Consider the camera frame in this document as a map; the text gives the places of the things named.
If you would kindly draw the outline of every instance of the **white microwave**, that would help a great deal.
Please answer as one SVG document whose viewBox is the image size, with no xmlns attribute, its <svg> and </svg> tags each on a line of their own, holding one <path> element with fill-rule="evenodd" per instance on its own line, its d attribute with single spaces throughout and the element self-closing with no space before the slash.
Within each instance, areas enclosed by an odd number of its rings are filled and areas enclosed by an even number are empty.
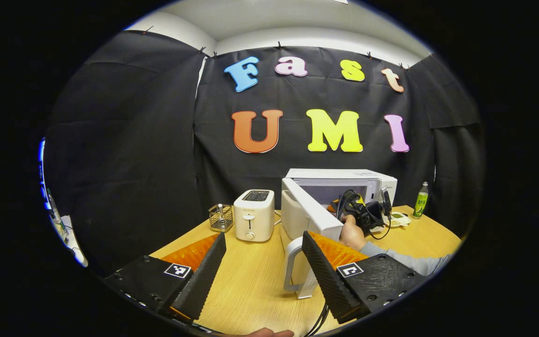
<svg viewBox="0 0 539 337">
<path fill-rule="evenodd" d="M 353 189 L 363 200 L 382 202 L 380 190 L 386 188 L 391 202 L 396 193 L 396 178 L 369 170 L 292 168 L 282 179 L 282 228 L 284 247 L 284 290 L 297 293 L 298 299 L 312 296 L 317 280 L 301 252 L 304 231 L 319 233 L 338 241 L 342 222 L 327 210 L 331 201 L 345 190 Z"/>
</svg>

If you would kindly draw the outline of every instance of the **wire basket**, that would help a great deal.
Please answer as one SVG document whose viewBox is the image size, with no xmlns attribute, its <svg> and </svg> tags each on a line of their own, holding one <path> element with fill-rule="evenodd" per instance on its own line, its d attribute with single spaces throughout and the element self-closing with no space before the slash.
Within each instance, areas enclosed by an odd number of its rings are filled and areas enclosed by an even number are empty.
<svg viewBox="0 0 539 337">
<path fill-rule="evenodd" d="M 218 204 L 209 209 L 209 224 L 211 230 L 227 232 L 234 224 L 234 206 Z"/>
</svg>

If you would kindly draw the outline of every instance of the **gray sleeve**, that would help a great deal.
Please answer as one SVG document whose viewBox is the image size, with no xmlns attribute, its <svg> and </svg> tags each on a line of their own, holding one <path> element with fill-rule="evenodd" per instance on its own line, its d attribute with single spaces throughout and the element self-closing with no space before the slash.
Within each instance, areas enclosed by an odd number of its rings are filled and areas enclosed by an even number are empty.
<svg viewBox="0 0 539 337">
<path fill-rule="evenodd" d="M 413 269 L 421 275 L 428 275 L 440 268 L 449 258 L 450 254 L 447 256 L 432 258 L 432 257 L 422 257 L 422 258 L 412 258 L 408 255 L 398 254 L 398 252 L 393 251 L 392 249 L 381 249 L 371 242 L 367 242 L 365 246 L 361 249 L 361 254 L 367 256 L 375 256 L 377 254 L 388 254 L 388 256 L 393 257 L 398 262 L 404 264 L 405 266 Z"/>
</svg>

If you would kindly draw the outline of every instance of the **foam letter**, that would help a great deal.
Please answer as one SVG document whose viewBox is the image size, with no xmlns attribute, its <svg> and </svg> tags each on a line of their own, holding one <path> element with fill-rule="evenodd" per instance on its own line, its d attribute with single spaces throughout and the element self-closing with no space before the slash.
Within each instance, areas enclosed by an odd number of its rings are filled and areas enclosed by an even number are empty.
<svg viewBox="0 0 539 337">
<path fill-rule="evenodd" d="M 398 82 L 396 81 L 398 79 L 398 75 L 395 73 L 392 73 L 392 70 L 389 68 L 386 68 L 381 71 L 382 74 L 386 75 L 386 79 L 388 80 L 388 84 L 394 89 L 396 92 L 403 92 L 405 89 L 398 85 Z"/>
<path fill-rule="evenodd" d="M 238 111 L 233 113 L 234 145 L 248 154 L 260 154 L 273 149 L 278 143 L 278 119 L 283 113 L 280 110 L 266 110 L 261 113 L 267 119 L 267 136 L 263 141 L 251 139 L 251 122 L 257 116 L 254 111 Z"/>
<path fill-rule="evenodd" d="M 276 73 L 282 75 L 293 74 L 295 76 L 304 76 L 307 75 L 307 70 L 305 70 L 305 60 L 301 58 L 296 58 L 293 56 L 287 56 L 284 58 L 278 59 L 278 64 L 276 64 Z"/>
<path fill-rule="evenodd" d="M 361 152 L 363 145 L 359 143 L 359 132 L 357 130 L 357 119 L 359 115 L 353 111 L 343 111 L 338 118 L 336 125 L 332 119 L 322 109 L 311 109 L 306 112 L 312 122 L 312 142 L 308 145 L 309 151 L 326 151 L 327 145 L 323 142 L 326 136 L 332 151 L 338 149 L 340 140 L 344 137 L 342 146 L 344 152 Z"/>
<path fill-rule="evenodd" d="M 345 79 L 351 81 L 363 81 L 365 74 L 361 71 L 361 64 L 354 60 L 342 60 L 340 61 L 340 68 L 342 68 L 342 76 Z"/>
<path fill-rule="evenodd" d="M 248 76 L 249 74 L 253 76 L 259 74 L 256 66 L 251 64 L 257 62 L 259 62 L 258 58 L 249 56 L 224 69 L 224 72 L 230 73 L 236 82 L 236 92 L 241 92 L 257 84 L 257 79 L 252 79 Z"/>
<path fill-rule="evenodd" d="M 385 115 L 384 119 L 390 124 L 390 132 L 392 134 L 392 152 L 407 152 L 409 145 L 405 142 L 405 134 L 402 133 L 402 117 L 397 115 Z"/>
</svg>

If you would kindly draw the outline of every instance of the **human hand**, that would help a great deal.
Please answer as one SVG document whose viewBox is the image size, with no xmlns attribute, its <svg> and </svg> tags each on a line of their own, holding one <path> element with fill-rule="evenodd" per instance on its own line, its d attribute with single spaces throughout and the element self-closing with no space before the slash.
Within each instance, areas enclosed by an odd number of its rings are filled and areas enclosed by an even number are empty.
<svg viewBox="0 0 539 337">
<path fill-rule="evenodd" d="M 352 215 L 343 216 L 341 221 L 344 221 L 344 226 L 340 232 L 340 243 L 351 247 L 356 251 L 361 251 L 361 248 L 365 246 L 367 241 L 363 230 L 357 226 L 357 220 Z"/>
<path fill-rule="evenodd" d="M 268 328 L 261 328 L 257 331 L 253 331 L 248 335 L 226 335 L 224 333 L 213 333 L 212 335 L 221 337 L 293 337 L 295 333 L 290 330 L 284 330 L 280 332 L 274 332 Z"/>
</svg>

